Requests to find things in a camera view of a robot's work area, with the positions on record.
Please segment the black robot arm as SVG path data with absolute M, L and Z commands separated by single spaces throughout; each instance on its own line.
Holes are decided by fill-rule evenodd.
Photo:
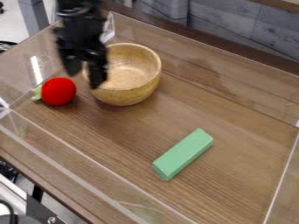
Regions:
M 60 61 L 70 76 L 88 66 L 88 84 L 97 89 L 109 78 L 109 49 L 101 40 L 106 19 L 99 0 L 56 0 L 62 26 L 54 28 Z

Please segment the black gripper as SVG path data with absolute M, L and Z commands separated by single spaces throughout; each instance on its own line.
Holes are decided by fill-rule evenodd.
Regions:
M 109 49 L 101 40 L 103 33 L 101 24 L 66 24 L 54 29 L 60 61 L 68 76 L 76 75 L 82 70 L 82 61 L 87 61 L 92 89 L 109 79 Z

